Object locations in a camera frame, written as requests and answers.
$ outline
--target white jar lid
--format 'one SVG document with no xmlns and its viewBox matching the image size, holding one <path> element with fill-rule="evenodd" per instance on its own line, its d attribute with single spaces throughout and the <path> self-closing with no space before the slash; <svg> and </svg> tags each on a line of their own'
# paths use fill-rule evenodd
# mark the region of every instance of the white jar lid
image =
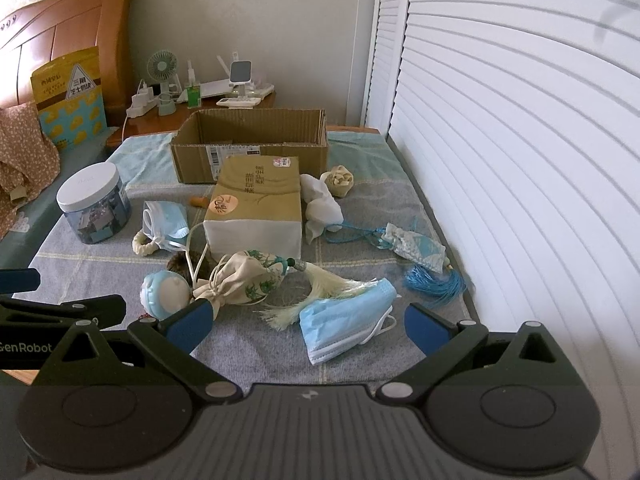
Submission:
<svg viewBox="0 0 640 480">
<path fill-rule="evenodd" d="M 119 179 L 118 168 L 112 162 L 87 166 L 60 186 L 56 195 L 58 205 L 65 213 L 82 211 L 106 197 Z"/>
</svg>

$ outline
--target blue face mask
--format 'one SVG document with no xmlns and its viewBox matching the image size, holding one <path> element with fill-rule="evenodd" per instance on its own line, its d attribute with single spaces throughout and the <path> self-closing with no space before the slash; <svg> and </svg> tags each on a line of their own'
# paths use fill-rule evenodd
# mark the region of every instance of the blue face mask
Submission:
<svg viewBox="0 0 640 480">
<path fill-rule="evenodd" d="M 316 300 L 300 312 L 300 328 L 311 364 L 328 361 L 396 325 L 392 301 L 398 296 L 386 278 L 344 300 Z M 391 325 L 384 327 L 386 318 Z"/>
<path fill-rule="evenodd" d="M 161 249 L 174 253 L 186 250 L 187 209 L 175 202 L 145 202 L 142 232 Z"/>
</svg>

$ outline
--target green fan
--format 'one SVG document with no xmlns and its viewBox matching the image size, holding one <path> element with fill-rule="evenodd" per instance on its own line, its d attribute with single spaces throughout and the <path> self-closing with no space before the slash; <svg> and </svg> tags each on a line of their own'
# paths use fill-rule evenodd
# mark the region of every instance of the green fan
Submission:
<svg viewBox="0 0 640 480">
<path fill-rule="evenodd" d="M 160 83 L 160 104 L 158 113 L 168 115 L 175 112 L 173 97 L 182 93 L 178 79 L 178 58 L 169 50 L 158 50 L 146 62 L 149 77 Z"/>
</svg>

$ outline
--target cream tassel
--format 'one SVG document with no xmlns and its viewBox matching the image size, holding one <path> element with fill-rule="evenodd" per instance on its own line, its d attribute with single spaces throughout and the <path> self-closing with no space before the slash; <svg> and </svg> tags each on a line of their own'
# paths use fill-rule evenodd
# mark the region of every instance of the cream tassel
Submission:
<svg viewBox="0 0 640 480">
<path fill-rule="evenodd" d="M 305 262 L 296 263 L 295 268 L 304 272 L 308 277 L 311 282 L 311 292 L 297 304 L 283 307 L 270 305 L 268 310 L 260 312 L 260 316 L 276 330 L 284 330 L 287 326 L 297 322 L 300 312 L 315 300 L 353 298 L 375 286 L 378 282 L 378 280 L 370 282 L 346 280 L 322 267 Z"/>
</svg>

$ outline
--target cardboard box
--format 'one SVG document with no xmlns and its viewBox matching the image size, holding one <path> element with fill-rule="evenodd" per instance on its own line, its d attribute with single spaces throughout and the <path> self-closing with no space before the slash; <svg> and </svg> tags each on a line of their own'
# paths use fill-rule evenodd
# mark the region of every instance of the cardboard box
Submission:
<svg viewBox="0 0 640 480">
<path fill-rule="evenodd" d="M 204 217 L 212 254 L 257 250 L 300 258 L 302 206 L 295 157 L 232 155 Z"/>
<path fill-rule="evenodd" d="M 297 157 L 300 173 L 319 178 L 328 147 L 324 110 L 207 109 L 191 114 L 171 141 L 178 181 L 213 184 L 231 154 Z"/>
</svg>

